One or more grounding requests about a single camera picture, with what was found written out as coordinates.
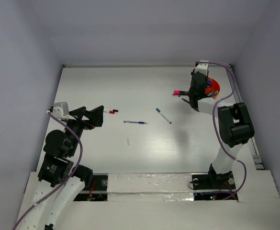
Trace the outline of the pink black highlighter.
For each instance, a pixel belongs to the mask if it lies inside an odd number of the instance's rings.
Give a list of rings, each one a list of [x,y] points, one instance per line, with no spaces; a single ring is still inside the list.
[[[177,90],[175,90],[175,91],[173,92],[173,95],[177,95],[177,96],[186,96],[186,95],[188,95],[188,92],[187,92],[187,91],[177,91]]]

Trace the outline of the blue capped white marker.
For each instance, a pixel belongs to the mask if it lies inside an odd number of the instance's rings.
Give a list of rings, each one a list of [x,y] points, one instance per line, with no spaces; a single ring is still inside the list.
[[[165,115],[162,114],[162,112],[160,111],[159,108],[156,108],[156,111],[157,111],[169,124],[172,124],[172,122],[171,122],[168,118],[166,118]]]

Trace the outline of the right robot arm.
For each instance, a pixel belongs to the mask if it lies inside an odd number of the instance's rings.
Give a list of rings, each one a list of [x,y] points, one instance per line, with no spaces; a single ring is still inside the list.
[[[245,103],[225,103],[209,97],[205,90],[208,77],[191,73],[188,91],[190,106],[197,112],[213,116],[220,148],[206,174],[192,177],[195,189],[215,189],[232,178],[232,165],[242,146],[254,136],[255,130]]]

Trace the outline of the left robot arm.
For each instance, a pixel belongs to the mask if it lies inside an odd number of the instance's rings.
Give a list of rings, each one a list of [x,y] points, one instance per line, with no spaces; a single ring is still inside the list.
[[[30,207],[19,217],[15,230],[55,230],[70,204],[83,189],[93,185],[93,170],[80,164],[84,130],[103,125],[102,105],[70,111],[66,102],[55,103],[47,114],[64,127],[46,135],[44,159]]]

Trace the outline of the orange round compartment container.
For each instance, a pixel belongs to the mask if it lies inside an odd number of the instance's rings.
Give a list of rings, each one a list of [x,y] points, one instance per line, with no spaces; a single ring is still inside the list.
[[[220,85],[219,83],[215,80],[212,79],[212,84],[210,87],[207,86],[207,88],[205,89],[205,95],[208,95],[210,92],[214,92],[213,96],[211,96],[213,99],[216,99],[219,92],[220,92]]]

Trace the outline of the blue ballpoint pen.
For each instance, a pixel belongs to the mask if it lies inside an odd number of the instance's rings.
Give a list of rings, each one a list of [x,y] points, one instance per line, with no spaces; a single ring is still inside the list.
[[[141,124],[141,125],[147,125],[147,122],[143,122],[143,121],[124,121],[124,123],[130,123],[130,124]]]

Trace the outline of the clear pen cap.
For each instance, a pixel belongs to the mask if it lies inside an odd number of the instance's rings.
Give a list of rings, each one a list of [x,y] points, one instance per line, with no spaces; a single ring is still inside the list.
[[[131,141],[129,138],[126,138],[126,142],[127,142],[127,146],[130,146],[131,145]]]

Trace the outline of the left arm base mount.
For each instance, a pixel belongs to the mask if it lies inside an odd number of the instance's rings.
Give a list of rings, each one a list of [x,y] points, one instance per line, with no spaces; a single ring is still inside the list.
[[[99,202],[108,200],[108,174],[94,174],[89,187],[85,187],[74,201]]]

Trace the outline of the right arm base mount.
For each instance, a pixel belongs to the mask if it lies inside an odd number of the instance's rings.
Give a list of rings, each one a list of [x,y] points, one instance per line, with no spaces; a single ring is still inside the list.
[[[212,172],[193,174],[188,187],[193,191],[195,201],[238,200],[234,195],[236,187],[232,172],[221,176]]]

